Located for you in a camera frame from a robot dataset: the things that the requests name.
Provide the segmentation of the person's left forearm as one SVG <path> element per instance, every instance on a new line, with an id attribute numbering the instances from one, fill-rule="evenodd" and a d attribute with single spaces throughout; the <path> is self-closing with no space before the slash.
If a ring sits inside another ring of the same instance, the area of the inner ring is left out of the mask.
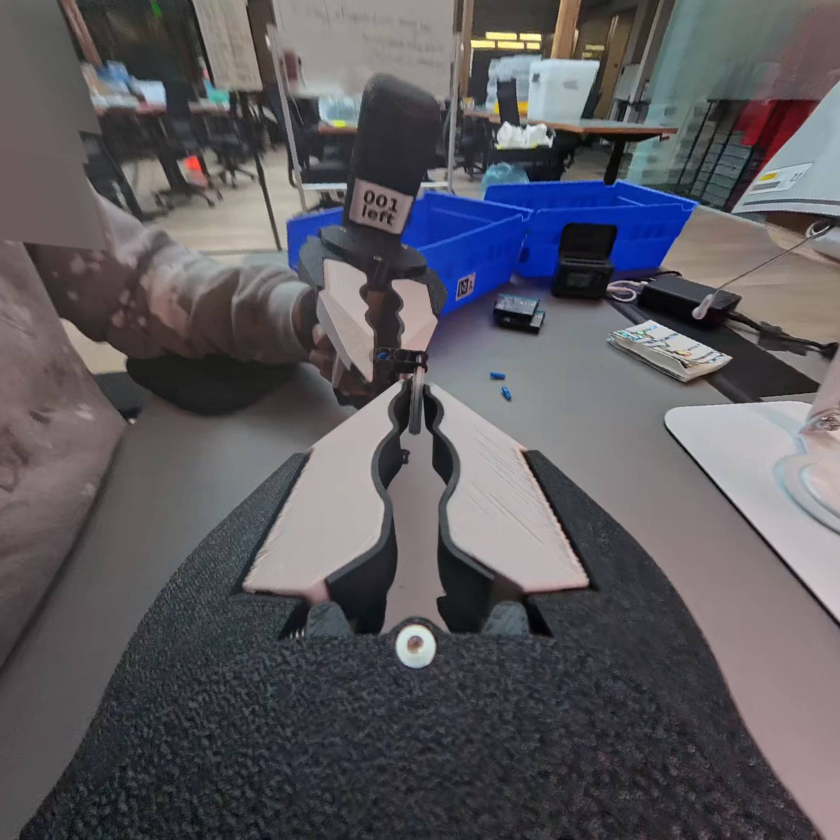
<path id="1" fill-rule="evenodd" d="M 309 360 L 314 293 L 293 271 L 226 266 L 94 197 L 104 248 L 26 246 L 61 319 L 133 359 Z"/>

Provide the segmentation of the grey desk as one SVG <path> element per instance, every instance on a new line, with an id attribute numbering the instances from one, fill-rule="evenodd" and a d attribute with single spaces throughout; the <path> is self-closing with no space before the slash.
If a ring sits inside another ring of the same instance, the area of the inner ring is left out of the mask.
<path id="1" fill-rule="evenodd" d="M 838 838 L 838 625 L 666 431 L 720 404 L 606 344 L 608 304 L 549 301 L 539 335 L 447 317 L 433 382 L 542 451 L 646 549 L 688 606 L 741 717 L 825 838 Z M 505 381 L 492 381 L 500 371 Z M 507 402 L 500 393 L 512 394 Z M 149 400 L 89 527 L 2 672 L 2 838 L 61 776 L 143 614 L 198 543 L 290 455 L 346 415 L 298 367 L 258 405 L 201 417 Z"/>

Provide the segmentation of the black charger case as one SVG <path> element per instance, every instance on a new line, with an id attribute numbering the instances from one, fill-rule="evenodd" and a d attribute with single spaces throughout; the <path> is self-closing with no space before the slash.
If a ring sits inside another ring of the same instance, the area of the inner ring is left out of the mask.
<path id="1" fill-rule="evenodd" d="M 617 226 L 569 223 L 560 234 L 550 294 L 554 298 L 598 301 L 613 280 L 612 253 Z"/>

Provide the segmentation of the blue plastic bin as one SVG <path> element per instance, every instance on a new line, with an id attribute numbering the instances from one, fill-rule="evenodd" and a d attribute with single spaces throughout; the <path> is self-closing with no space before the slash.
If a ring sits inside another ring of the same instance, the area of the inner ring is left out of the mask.
<path id="1" fill-rule="evenodd" d="M 351 200 L 352 220 L 377 223 L 417 249 L 447 293 L 440 319 L 509 281 L 518 260 L 527 218 L 514 207 L 449 194 L 408 197 L 363 183 Z"/>
<path id="2" fill-rule="evenodd" d="M 609 224 L 617 229 L 612 262 L 617 272 L 639 276 L 656 270 L 698 203 L 642 185 L 617 181 L 492 185 L 485 200 L 526 208 L 531 216 L 518 263 L 526 278 L 550 277 L 567 224 Z"/>

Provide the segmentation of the person's left hand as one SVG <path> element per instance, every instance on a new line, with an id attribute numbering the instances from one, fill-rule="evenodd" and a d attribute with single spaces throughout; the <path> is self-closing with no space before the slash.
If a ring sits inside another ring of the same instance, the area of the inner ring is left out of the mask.
<path id="1" fill-rule="evenodd" d="M 309 362 L 331 384 L 339 404 L 354 408 L 368 404 L 373 398 L 370 384 L 361 378 L 357 370 L 344 365 L 324 328 L 316 324 L 311 336 L 313 349 Z"/>

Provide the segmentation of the paper flipchart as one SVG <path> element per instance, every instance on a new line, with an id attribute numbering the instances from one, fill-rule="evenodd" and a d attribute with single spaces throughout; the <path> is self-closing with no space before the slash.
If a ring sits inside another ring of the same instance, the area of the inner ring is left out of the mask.
<path id="1" fill-rule="evenodd" d="M 263 89 L 246 1 L 192 1 L 215 88 Z"/>

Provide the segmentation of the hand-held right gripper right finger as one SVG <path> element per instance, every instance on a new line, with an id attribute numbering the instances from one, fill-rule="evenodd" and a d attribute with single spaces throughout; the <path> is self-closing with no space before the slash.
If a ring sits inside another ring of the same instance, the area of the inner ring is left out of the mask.
<path id="1" fill-rule="evenodd" d="M 590 579 L 527 460 L 527 449 L 436 384 L 424 387 L 438 503 L 438 563 L 446 588 L 519 595 L 583 590 Z"/>

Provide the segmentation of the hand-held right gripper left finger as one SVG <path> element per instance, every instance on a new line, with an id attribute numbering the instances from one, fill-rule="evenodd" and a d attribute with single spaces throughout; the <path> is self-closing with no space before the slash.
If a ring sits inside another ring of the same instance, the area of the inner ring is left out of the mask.
<path id="1" fill-rule="evenodd" d="M 310 447 L 244 578 L 249 594 L 337 600 L 331 575 L 373 550 L 385 527 L 374 457 L 399 428 L 392 410 L 401 381 Z"/>

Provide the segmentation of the white desk mat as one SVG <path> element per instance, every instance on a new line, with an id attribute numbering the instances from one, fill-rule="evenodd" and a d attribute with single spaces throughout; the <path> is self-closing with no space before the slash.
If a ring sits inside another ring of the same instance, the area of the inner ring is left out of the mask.
<path id="1" fill-rule="evenodd" d="M 824 611 L 839 621 L 839 536 L 776 479 L 812 406 L 804 401 L 681 406 L 665 427 Z"/>

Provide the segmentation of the black power adapter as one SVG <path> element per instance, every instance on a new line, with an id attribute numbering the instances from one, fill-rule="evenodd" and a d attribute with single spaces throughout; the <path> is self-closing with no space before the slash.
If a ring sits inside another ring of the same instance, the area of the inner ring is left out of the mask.
<path id="1" fill-rule="evenodd" d="M 693 327 L 716 328 L 736 312 L 742 296 L 688 280 L 675 272 L 650 277 L 636 303 L 644 310 Z"/>

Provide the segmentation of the black battery pack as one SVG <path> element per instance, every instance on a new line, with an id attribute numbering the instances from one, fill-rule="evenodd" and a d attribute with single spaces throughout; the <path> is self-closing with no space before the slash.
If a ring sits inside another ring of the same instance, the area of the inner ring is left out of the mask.
<path id="1" fill-rule="evenodd" d="M 539 298 L 501 293 L 495 301 L 492 318 L 501 329 L 538 334 L 544 323 L 545 311 L 541 309 Z"/>

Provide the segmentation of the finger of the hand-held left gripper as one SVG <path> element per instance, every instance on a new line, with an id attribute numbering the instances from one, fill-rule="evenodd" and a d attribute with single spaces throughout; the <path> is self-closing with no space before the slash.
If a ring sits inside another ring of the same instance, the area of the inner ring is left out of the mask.
<path id="1" fill-rule="evenodd" d="M 366 389 L 374 389 L 375 331 L 369 324 L 369 307 L 363 296 L 367 276 L 338 259 L 325 259 L 322 269 L 317 314 L 333 347 L 330 381 L 337 387 L 346 371 L 355 371 Z"/>
<path id="2" fill-rule="evenodd" d="M 393 280 L 385 294 L 385 346 L 425 352 L 437 325 L 428 287 L 418 280 Z"/>

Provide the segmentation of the white storage box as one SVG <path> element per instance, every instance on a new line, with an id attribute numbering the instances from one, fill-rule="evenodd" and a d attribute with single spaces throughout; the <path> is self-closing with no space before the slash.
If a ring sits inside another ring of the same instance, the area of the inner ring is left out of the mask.
<path id="1" fill-rule="evenodd" d="M 530 65 L 528 121 L 567 123 L 581 119 L 600 62 L 593 59 L 540 59 Z"/>

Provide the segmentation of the whiteboard on stand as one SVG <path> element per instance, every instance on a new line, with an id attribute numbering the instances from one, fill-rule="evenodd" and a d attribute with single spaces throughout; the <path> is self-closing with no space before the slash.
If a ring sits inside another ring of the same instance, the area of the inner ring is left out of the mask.
<path id="1" fill-rule="evenodd" d="M 376 73 L 418 85 L 440 103 L 449 102 L 445 181 L 427 181 L 424 190 L 453 192 L 458 83 L 463 38 L 455 30 L 456 2 L 275 1 L 275 25 L 266 41 L 276 72 L 287 134 L 290 184 L 301 211 L 308 195 L 345 193 L 347 183 L 304 182 L 291 118 L 297 97 L 346 98 L 361 94 Z"/>

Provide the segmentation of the wooden background table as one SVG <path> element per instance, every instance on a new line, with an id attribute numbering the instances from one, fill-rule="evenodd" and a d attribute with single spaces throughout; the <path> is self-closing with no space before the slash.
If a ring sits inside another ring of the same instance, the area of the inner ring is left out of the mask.
<path id="1" fill-rule="evenodd" d="M 497 110 L 472 108 L 465 110 L 459 136 L 459 149 L 466 156 L 469 177 L 485 173 L 492 165 L 509 163 L 520 166 L 536 181 L 557 182 L 574 162 L 576 151 L 585 144 L 603 141 L 611 145 L 611 153 L 602 175 L 603 182 L 616 182 L 628 145 L 647 140 L 666 141 L 677 128 L 661 127 L 645 122 L 621 122 L 599 119 L 546 122 L 553 138 L 552 146 L 526 150 L 498 150 L 496 135 L 501 126 Z"/>

